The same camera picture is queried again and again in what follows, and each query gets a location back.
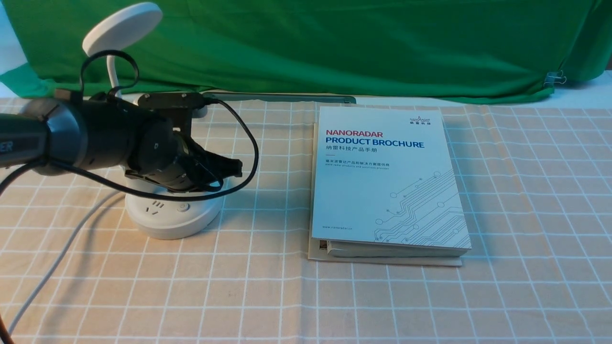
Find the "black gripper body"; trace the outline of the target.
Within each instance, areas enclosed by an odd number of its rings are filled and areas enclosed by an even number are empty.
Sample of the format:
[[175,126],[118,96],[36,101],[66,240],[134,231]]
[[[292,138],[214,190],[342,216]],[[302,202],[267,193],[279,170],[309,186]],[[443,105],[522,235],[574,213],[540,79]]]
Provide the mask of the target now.
[[177,131],[146,134],[125,166],[128,186],[144,192],[157,189],[174,194],[210,191],[206,176]]

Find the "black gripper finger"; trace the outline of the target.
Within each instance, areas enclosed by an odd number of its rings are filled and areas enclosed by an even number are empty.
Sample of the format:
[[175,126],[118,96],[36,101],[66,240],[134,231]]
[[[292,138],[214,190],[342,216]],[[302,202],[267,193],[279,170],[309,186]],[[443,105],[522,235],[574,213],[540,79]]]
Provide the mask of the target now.
[[238,159],[214,154],[207,150],[200,153],[200,165],[205,170],[205,183],[220,182],[227,178],[241,178],[243,163]]

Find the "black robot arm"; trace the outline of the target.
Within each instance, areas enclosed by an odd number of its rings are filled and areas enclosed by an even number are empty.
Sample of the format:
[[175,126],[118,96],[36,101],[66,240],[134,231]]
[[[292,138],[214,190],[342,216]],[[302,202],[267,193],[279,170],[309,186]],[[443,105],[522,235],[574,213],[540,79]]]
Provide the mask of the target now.
[[204,150],[190,136],[192,112],[206,105],[171,109],[140,107],[100,93],[89,100],[38,98],[16,115],[1,116],[1,166],[40,161],[45,176],[121,166],[125,176],[173,194],[216,192],[225,179],[242,176],[242,162]]

